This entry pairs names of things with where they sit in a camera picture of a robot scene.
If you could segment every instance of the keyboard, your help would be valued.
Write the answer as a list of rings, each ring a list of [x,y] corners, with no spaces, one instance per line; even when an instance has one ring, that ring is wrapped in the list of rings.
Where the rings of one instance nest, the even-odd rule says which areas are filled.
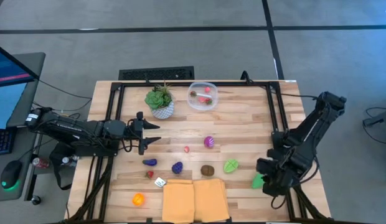
[[[166,67],[120,70],[119,80],[193,80],[194,67]]]
[[[12,152],[16,128],[0,129],[0,155]]]

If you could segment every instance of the computer mouse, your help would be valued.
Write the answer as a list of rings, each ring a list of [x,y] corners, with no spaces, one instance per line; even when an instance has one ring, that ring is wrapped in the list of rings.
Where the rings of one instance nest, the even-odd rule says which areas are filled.
[[[19,174],[21,171],[21,162],[20,161],[11,161],[9,162],[1,174],[1,186],[4,189],[9,189],[13,187],[17,180],[19,179]]]

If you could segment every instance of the desk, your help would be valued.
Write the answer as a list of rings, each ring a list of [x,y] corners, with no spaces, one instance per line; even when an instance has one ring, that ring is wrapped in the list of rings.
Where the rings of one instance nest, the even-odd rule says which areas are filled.
[[[33,72],[40,76],[42,67],[44,65],[45,54],[44,53],[31,53],[31,54],[19,54],[14,55],[20,62],[29,67]],[[23,126],[24,121],[31,109],[32,100],[37,90],[38,81],[29,82],[17,103],[12,116],[7,122],[7,127]],[[35,143],[35,133],[31,133],[27,128],[18,128],[16,137],[14,139],[12,153],[6,155],[0,155],[0,178],[3,169],[10,161],[16,160],[23,155],[27,150],[32,148]],[[22,169],[19,176],[19,183],[17,187],[12,191],[4,191],[0,184],[0,201],[2,200],[14,200],[21,196],[23,191],[24,182],[26,180],[27,171],[30,165],[30,158],[32,152],[26,154],[20,161],[22,162]]]
[[[96,83],[88,119],[105,119],[110,86],[111,82]],[[282,93],[299,94],[296,82],[280,81],[280,87]],[[161,127],[145,131],[144,136],[161,136],[162,139],[152,143],[143,156],[133,149],[130,153],[120,151],[114,158],[105,222],[145,222],[146,218],[161,222],[162,189],[155,186],[154,180],[157,177],[165,180],[205,179],[200,173],[202,165],[215,167],[215,174],[211,178],[225,181],[229,214],[234,222],[289,220],[286,206],[274,210],[270,207],[270,196],[263,194],[261,189],[251,189],[256,175],[256,161],[259,157],[266,157],[266,150],[272,147],[270,133],[273,128],[266,91],[257,86],[219,86],[218,89],[219,102],[214,110],[197,111],[186,102],[187,87],[172,86],[171,93],[176,99],[175,111],[166,120],[154,118],[144,102],[150,87],[125,89],[121,120],[127,121],[134,118],[136,112],[143,111],[149,122]],[[113,103],[112,119],[115,117],[117,99],[118,92]],[[275,95],[273,101],[278,108]],[[305,118],[301,99],[283,96],[283,102],[289,127],[297,127]],[[215,139],[213,149],[206,149],[203,145],[208,135]],[[185,146],[190,147],[190,153],[184,152]],[[158,160],[156,167],[142,164],[143,159],[153,158]],[[239,168],[231,174],[223,172],[227,159],[239,162]],[[91,160],[91,157],[84,157],[77,164],[68,200],[70,215],[83,203]],[[171,166],[177,161],[183,162],[184,170],[174,175]],[[154,170],[154,177],[149,180],[144,175],[151,169]],[[303,184],[303,190],[320,212],[330,215],[320,174]],[[142,207],[132,204],[131,199],[137,192],[146,196],[146,203]],[[94,218],[98,216],[99,206],[100,200],[96,200]]]

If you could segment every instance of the clear plastic bowl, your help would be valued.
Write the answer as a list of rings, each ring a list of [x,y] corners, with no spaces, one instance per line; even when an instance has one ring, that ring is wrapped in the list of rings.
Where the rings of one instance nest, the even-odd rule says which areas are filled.
[[[210,91],[208,93],[205,92],[206,87],[210,88]],[[197,96],[191,96],[191,91],[195,91]],[[210,105],[206,103],[201,103],[199,101],[200,97],[203,97],[205,99],[210,98],[212,100],[212,103]],[[187,103],[189,104],[189,106],[197,110],[211,110],[218,103],[218,88],[212,83],[194,82],[187,90]]]

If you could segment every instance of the potted plant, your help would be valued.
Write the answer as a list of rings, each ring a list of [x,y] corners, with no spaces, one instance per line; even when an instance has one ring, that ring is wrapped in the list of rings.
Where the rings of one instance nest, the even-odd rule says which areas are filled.
[[[164,86],[156,85],[152,91],[148,92],[144,99],[155,118],[166,119],[174,114],[174,102],[169,92],[169,86],[164,82]]]

